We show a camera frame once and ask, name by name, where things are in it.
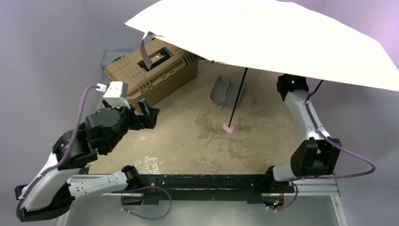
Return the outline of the pink grey umbrella case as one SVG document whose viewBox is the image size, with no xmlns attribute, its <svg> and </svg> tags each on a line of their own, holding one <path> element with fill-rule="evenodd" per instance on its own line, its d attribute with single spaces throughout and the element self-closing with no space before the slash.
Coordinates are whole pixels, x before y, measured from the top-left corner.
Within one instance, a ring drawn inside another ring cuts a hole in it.
<svg viewBox="0 0 399 226">
<path fill-rule="evenodd" d="M 218 105 L 219 112 L 224 108 L 234 108 L 239 88 L 240 83 L 234 83 L 226 76 L 218 76 L 212 87 L 210 99 Z"/>
</svg>

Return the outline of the pink umbrella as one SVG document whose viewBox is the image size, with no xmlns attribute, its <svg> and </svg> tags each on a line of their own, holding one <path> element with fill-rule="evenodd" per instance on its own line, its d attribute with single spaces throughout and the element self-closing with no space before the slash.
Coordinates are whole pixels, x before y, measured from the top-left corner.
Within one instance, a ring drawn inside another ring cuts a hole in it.
<svg viewBox="0 0 399 226">
<path fill-rule="evenodd" d="M 160 0 L 125 26 L 207 60 L 352 85 L 349 105 L 324 92 L 326 109 L 365 101 L 361 87 L 399 91 L 399 71 L 371 37 L 292 2 Z"/>
</svg>

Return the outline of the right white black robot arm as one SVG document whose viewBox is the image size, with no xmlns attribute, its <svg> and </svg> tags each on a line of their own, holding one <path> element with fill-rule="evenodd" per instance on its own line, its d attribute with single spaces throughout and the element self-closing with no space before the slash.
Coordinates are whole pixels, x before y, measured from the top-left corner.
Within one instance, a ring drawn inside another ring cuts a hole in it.
<svg viewBox="0 0 399 226">
<path fill-rule="evenodd" d="M 277 91 L 290 109 L 302 138 L 289 162 L 269 167 L 275 181 L 333 174 L 341 141 L 324 129 L 309 98 L 305 77 L 284 74 L 278 77 Z"/>
</svg>

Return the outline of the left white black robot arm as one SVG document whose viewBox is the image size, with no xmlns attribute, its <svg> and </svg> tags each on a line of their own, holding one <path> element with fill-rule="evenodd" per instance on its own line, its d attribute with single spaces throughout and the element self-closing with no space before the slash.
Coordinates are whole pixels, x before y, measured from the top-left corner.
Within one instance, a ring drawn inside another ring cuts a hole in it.
<svg viewBox="0 0 399 226">
<path fill-rule="evenodd" d="M 110 153 L 129 130 L 153 129 L 160 110 L 144 99 L 138 101 L 141 115 L 133 106 L 106 107 L 88 115 L 73 130 L 65 132 L 54 144 L 49 159 L 27 185 L 15 188 L 16 216 L 21 222 L 55 219 L 73 204 L 108 192 L 137 189 L 142 185 L 134 166 L 91 183 L 74 185 L 69 178 L 99 155 Z"/>
</svg>

